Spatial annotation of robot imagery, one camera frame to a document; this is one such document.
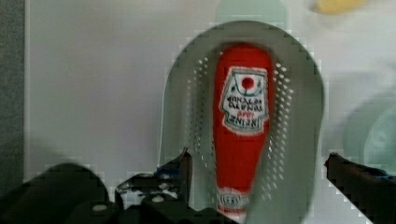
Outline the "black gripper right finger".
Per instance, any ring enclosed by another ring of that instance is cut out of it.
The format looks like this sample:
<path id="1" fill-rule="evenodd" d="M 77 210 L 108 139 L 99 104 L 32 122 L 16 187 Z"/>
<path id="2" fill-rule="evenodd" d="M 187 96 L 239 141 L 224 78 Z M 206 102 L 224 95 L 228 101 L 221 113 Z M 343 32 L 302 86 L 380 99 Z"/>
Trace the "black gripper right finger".
<path id="1" fill-rule="evenodd" d="M 374 224 L 395 224 L 395 176 L 331 153 L 327 179 Z"/>

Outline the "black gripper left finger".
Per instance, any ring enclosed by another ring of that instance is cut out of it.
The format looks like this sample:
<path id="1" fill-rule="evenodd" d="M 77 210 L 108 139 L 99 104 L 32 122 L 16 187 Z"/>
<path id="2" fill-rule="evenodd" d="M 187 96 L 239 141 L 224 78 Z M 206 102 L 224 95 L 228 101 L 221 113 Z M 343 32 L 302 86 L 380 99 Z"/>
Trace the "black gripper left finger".
<path id="1" fill-rule="evenodd" d="M 115 189 L 121 208 L 115 224 L 199 224 L 189 207 L 192 156 L 184 147 L 154 173 L 134 175 Z"/>

